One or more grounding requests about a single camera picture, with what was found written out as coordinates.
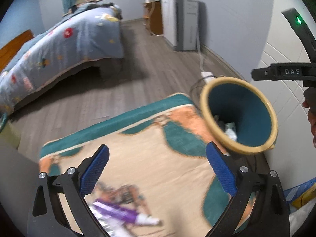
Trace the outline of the person right hand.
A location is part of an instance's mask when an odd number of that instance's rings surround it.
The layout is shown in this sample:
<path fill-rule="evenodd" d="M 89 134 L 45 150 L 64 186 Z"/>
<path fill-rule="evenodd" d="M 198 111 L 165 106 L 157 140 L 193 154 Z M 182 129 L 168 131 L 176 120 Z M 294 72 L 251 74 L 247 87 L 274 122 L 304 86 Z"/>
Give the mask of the person right hand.
<path fill-rule="evenodd" d="M 316 148 L 316 116 L 315 114 L 311 111 L 309 104 L 307 102 L 307 100 L 304 100 L 303 102 L 303 107 L 304 108 L 308 108 L 308 121 L 311 124 L 311 133 L 313 135 L 313 146 Z"/>

